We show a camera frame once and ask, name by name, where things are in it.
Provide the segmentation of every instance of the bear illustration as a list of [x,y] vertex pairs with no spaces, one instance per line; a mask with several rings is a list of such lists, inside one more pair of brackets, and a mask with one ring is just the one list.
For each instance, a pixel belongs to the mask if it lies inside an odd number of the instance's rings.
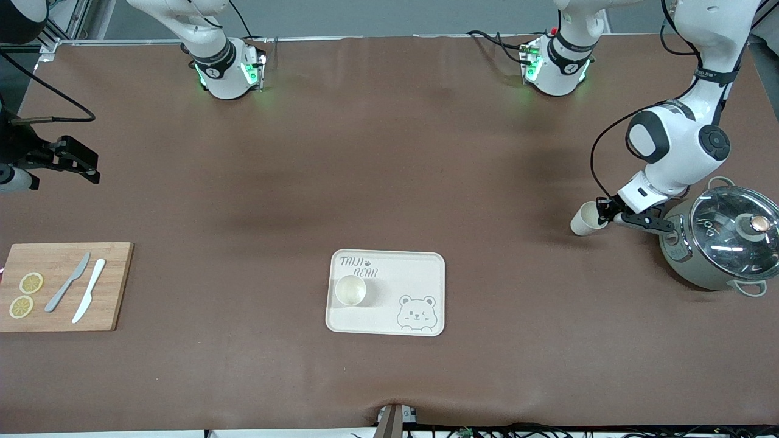
[[400,297],[400,312],[397,323],[401,330],[433,331],[438,323],[435,316],[435,298],[426,296],[423,299],[412,299],[408,295]]

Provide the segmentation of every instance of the brown table surface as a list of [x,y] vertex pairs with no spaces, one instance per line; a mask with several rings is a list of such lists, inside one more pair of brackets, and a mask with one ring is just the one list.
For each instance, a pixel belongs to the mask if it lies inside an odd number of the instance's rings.
[[[0,430],[363,426],[390,402],[454,424],[779,422],[777,282],[704,294],[654,236],[568,229],[599,194],[594,137],[693,70],[656,36],[596,52],[552,98],[467,38],[280,43],[263,93],[218,101],[176,46],[59,48],[41,76],[97,120],[37,131],[93,148],[102,183],[37,172],[38,192],[2,197],[0,251],[136,250],[115,332],[0,335]],[[78,115],[34,86],[23,115],[49,114]],[[722,127],[718,174],[779,199],[749,54]],[[624,132],[597,154],[611,190],[643,167]],[[341,248],[443,255],[443,333],[327,330]]]

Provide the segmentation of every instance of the wooden cutting board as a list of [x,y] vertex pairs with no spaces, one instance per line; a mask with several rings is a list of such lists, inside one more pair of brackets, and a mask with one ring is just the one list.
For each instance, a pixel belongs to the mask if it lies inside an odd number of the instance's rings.
[[[70,277],[85,253],[91,253],[81,277],[73,281],[52,313],[44,308]],[[0,282],[0,332],[11,331],[98,331],[113,330],[127,281],[132,243],[19,243],[11,247]],[[71,323],[79,308],[97,259],[105,268],[92,290],[92,304],[78,323]],[[43,287],[30,295],[33,310],[14,319],[9,307],[21,295],[19,282],[30,272],[43,275]]]

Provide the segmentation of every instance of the lemon slice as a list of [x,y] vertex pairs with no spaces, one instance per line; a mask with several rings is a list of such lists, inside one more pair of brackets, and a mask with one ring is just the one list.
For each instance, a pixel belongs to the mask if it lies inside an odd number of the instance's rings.
[[27,315],[30,315],[30,312],[33,311],[34,303],[35,302],[33,301],[32,297],[22,295],[11,301],[11,307],[9,307],[8,313],[15,320],[23,318]]
[[44,285],[44,276],[37,272],[30,272],[19,282],[19,290],[24,294],[34,294]]

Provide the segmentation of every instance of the knife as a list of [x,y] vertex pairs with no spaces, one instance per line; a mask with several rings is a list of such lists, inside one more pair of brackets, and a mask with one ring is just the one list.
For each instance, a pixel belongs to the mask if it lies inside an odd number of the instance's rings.
[[76,310],[76,314],[73,316],[73,321],[71,323],[78,323],[82,316],[84,316],[84,313],[86,313],[86,310],[89,308],[90,304],[92,303],[92,289],[95,287],[95,283],[97,283],[97,279],[100,276],[100,273],[103,272],[103,267],[105,266],[105,259],[97,259],[97,262],[95,262],[95,267],[92,269],[92,278],[90,278],[90,283],[86,286],[86,291],[84,292],[84,298],[81,299],[81,304],[79,304],[79,309]]
[[57,309],[57,305],[62,300],[62,297],[65,296],[65,291],[68,290],[70,287],[70,284],[73,281],[76,281],[79,277],[81,277],[81,274],[84,273],[84,270],[86,269],[86,264],[90,261],[90,254],[86,253],[84,254],[84,258],[81,259],[81,263],[79,263],[79,266],[76,267],[76,270],[73,271],[73,274],[70,274],[70,278],[65,282],[65,284],[62,285],[61,288],[59,288],[59,291],[56,295],[51,297],[49,302],[46,304],[46,308],[44,311],[51,313],[54,312],[54,309]]

